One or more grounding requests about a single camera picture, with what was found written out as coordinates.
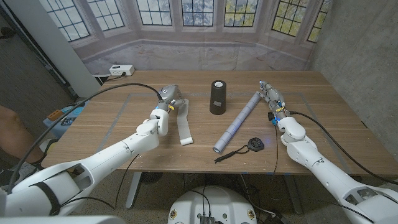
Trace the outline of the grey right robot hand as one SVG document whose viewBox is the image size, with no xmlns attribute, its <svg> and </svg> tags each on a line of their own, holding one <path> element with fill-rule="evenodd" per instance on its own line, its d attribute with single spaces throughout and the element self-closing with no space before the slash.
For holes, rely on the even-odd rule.
<svg viewBox="0 0 398 224">
<path fill-rule="evenodd" d="M 289 116 L 289 112 L 285 108 L 285 101 L 283 95 L 276 90 L 271 84 L 260 80 L 260 96 L 264 99 L 274 115 L 274 119 L 279 121 Z"/>
</svg>

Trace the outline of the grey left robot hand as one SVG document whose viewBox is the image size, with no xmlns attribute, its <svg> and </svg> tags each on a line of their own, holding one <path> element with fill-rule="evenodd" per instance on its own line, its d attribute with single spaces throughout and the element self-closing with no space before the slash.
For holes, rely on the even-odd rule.
<svg viewBox="0 0 398 224">
<path fill-rule="evenodd" d="M 162 100 L 157 104 L 156 108 L 167 112 L 182 106 L 186 102 L 186 99 L 182 98 L 181 91 L 177 84 L 163 87 L 159 91 L 159 94 Z"/>
</svg>

